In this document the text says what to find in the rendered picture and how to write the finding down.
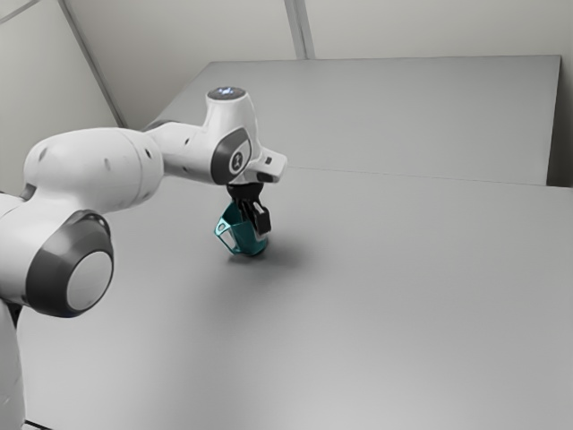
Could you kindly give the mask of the teal faceted mug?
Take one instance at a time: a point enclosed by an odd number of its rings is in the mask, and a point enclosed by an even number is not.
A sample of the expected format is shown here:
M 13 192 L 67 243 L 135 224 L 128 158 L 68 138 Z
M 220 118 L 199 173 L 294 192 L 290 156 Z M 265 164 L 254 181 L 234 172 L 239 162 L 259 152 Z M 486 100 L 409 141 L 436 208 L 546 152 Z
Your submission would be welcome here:
M 268 245 L 267 235 L 260 235 L 254 224 L 231 202 L 220 216 L 214 234 L 231 254 L 255 256 Z

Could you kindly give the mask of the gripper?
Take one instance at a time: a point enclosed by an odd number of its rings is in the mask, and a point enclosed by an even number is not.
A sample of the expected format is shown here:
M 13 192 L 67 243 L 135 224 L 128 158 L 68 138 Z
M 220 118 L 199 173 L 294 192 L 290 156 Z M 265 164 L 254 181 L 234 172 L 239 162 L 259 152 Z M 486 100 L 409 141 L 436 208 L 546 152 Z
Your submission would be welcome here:
M 263 183 L 227 185 L 227 192 L 237 203 L 243 222 L 251 221 L 252 215 L 252 223 L 259 235 L 266 235 L 271 231 L 269 210 L 260 203 L 263 187 Z

